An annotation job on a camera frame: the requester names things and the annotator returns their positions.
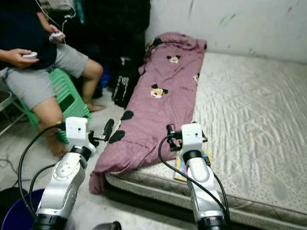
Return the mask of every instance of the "black polka dot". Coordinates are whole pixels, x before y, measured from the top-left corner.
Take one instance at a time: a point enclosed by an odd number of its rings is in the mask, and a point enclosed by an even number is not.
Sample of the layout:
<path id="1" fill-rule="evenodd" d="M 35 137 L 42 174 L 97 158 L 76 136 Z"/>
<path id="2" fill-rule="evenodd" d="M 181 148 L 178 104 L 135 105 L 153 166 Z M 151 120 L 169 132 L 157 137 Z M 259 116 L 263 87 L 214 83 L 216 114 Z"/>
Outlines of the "black polka dot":
<path id="1" fill-rule="evenodd" d="M 121 120 L 129 120 L 133 117 L 133 112 L 130 110 L 127 110 L 126 112 L 124 112 L 123 116 L 121 117 Z"/>
<path id="2" fill-rule="evenodd" d="M 154 41 L 153 41 L 153 45 L 154 46 L 158 46 L 158 45 L 160 45 L 160 44 L 162 44 L 163 42 L 162 42 L 162 40 L 160 39 L 160 38 L 156 38 Z"/>
<path id="3" fill-rule="evenodd" d="M 113 134 L 113 136 L 110 138 L 109 144 L 112 144 L 112 143 L 114 143 L 114 142 L 117 142 L 117 141 L 119 141 L 119 140 L 122 140 L 124 136 L 125 136 L 125 131 L 123 131 L 123 130 L 117 130 L 117 131 Z"/>

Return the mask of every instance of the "black joint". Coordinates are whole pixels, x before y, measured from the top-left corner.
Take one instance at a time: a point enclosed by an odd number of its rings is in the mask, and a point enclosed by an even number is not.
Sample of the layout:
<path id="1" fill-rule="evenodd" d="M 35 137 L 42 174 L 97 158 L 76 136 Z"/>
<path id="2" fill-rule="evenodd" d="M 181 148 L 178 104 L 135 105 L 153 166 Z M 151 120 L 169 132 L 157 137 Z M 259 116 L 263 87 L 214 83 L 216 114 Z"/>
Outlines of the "black joint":
<path id="1" fill-rule="evenodd" d="M 223 216 L 205 217 L 197 222 L 198 229 L 207 230 L 229 230 Z"/>
<path id="2" fill-rule="evenodd" d="M 92 154 L 92 152 L 87 147 L 82 147 L 82 149 L 72 147 L 71 152 L 79 153 L 80 155 L 82 155 L 85 158 L 86 161 L 88 161 L 88 159 L 90 159 L 90 156 Z"/>
<path id="3" fill-rule="evenodd" d="M 46 215 L 46 214 L 38 214 L 33 222 L 32 230 L 59 230 L 64 229 L 67 223 L 67 219 Z"/>
<path id="4" fill-rule="evenodd" d="M 196 157 L 202 157 L 202 154 L 198 150 L 191 150 L 187 151 L 186 153 L 183 154 L 182 158 L 184 160 L 184 163 L 187 164 L 188 160 Z"/>
<path id="5" fill-rule="evenodd" d="M 118 221 L 114 221 L 112 225 L 114 230 L 121 230 L 121 224 Z"/>

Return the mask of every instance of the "man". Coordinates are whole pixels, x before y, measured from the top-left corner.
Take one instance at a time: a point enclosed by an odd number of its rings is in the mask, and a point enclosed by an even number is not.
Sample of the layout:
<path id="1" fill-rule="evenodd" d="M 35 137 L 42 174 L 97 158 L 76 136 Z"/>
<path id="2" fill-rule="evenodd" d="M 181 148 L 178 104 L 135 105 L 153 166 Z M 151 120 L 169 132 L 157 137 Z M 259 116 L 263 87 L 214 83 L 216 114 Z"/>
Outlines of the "man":
<path id="1" fill-rule="evenodd" d="M 35 0 L 1 0 L 0 75 L 40 119 L 39 130 L 63 120 L 48 77 L 52 67 L 61 68 L 76 78 L 83 76 L 84 102 L 91 112 L 104 109 L 91 102 L 103 72 L 101 65 L 70 46 L 50 42 L 50 34 L 58 31 L 48 23 Z M 37 59 L 22 57 L 31 51 L 38 53 Z M 56 130 L 46 134 L 48 145 L 54 155 L 62 155 L 65 146 L 55 134 Z"/>

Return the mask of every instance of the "blue bucket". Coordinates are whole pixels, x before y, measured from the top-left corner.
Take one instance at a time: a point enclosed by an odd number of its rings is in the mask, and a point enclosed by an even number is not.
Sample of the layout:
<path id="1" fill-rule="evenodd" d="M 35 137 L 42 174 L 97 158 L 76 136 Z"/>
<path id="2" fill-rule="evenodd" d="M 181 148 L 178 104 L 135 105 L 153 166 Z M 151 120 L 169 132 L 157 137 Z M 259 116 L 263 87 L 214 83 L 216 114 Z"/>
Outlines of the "blue bucket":
<path id="1" fill-rule="evenodd" d="M 44 189 L 35 190 L 32 193 L 33 207 L 36 210 L 42 198 Z M 31 230 L 33 220 L 31 214 L 24 206 L 21 199 L 10 208 L 2 223 L 1 230 Z"/>

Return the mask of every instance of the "black bag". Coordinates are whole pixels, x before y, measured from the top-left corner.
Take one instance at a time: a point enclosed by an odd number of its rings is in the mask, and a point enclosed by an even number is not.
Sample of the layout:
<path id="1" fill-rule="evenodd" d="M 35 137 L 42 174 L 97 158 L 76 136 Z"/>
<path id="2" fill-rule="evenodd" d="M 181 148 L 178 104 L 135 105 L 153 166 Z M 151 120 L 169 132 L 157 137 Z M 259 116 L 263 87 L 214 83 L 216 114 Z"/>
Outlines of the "black bag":
<path id="1" fill-rule="evenodd" d="M 137 69 L 119 71 L 118 76 L 115 78 L 116 86 L 112 94 L 115 104 L 120 107 L 127 107 L 139 77 Z"/>

